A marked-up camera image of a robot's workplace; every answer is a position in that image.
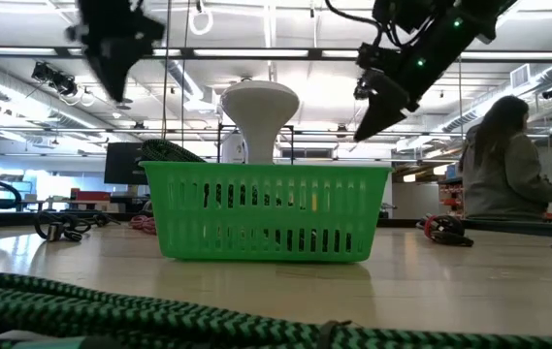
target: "long hair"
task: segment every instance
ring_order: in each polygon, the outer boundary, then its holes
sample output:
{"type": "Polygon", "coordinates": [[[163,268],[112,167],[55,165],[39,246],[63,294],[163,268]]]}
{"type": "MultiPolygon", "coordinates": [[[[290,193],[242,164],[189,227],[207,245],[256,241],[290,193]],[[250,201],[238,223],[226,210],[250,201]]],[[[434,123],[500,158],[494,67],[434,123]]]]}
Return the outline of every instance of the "long hair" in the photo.
{"type": "Polygon", "coordinates": [[[510,139],[526,128],[524,115],[528,109],[528,104],[515,96],[502,97],[491,107],[476,132],[473,159],[476,167],[487,157],[503,161],[510,139]]]}

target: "metal pole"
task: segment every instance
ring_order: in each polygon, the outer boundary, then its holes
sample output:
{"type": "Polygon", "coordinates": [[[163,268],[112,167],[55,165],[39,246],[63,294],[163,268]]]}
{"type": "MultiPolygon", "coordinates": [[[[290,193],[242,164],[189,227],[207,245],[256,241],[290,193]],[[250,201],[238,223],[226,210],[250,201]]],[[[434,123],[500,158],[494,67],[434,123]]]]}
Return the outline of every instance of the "metal pole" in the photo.
{"type": "Polygon", "coordinates": [[[222,129],[221,122],[217,124],[217,164],[219,164],[219,159],[221,157],[221,129],[222,129]]]}
{"type": "Polygon", "coordinates": [[[291,165],[295,165],[295,126],[291,126],[291,165]]]}

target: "green plastic basket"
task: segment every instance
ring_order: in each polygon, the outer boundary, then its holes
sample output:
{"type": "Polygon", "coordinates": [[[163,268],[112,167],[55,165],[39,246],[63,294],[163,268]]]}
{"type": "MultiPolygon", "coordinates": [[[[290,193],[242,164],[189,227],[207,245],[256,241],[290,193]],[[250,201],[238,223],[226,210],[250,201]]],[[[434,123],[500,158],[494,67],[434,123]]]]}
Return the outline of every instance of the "green plastic basket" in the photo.
{"type": "Polygon", "coordinates": [[[390,168],[144,162],[161,253],[368,259],[390,168]]]}

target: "woman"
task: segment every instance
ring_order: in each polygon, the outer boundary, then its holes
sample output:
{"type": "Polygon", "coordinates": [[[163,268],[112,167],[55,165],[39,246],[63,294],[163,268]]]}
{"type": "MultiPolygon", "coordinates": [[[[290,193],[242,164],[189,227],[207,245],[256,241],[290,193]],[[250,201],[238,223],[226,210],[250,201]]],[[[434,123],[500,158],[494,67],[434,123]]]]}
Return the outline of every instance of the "woman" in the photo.
{"type": "Polygon", "coordinates": [[[535,145],[524,134],[528,104],[498,100],[468,131],[459,167],[468,218],[542,220],[552,184],[540,176],[535,145]]]}

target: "black and green cable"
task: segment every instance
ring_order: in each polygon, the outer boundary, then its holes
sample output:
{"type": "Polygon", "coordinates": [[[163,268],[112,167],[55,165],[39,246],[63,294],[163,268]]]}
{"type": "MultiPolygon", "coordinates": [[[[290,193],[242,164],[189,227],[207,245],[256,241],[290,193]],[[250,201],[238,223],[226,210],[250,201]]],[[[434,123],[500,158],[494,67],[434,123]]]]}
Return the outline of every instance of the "black and green cable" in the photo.
{"type": "MultiPolygon", "coordinates": [[[[0,333],[107,336],[127,348],[316,348],[321,326],[184,301],[88,290],[0,273],[0,333]]],[[[329,348],[552,348],[552,337],[429,333],[336,326],[329,348]]],[[[15,342],[0,340],[0,348],[15,342]]]]}

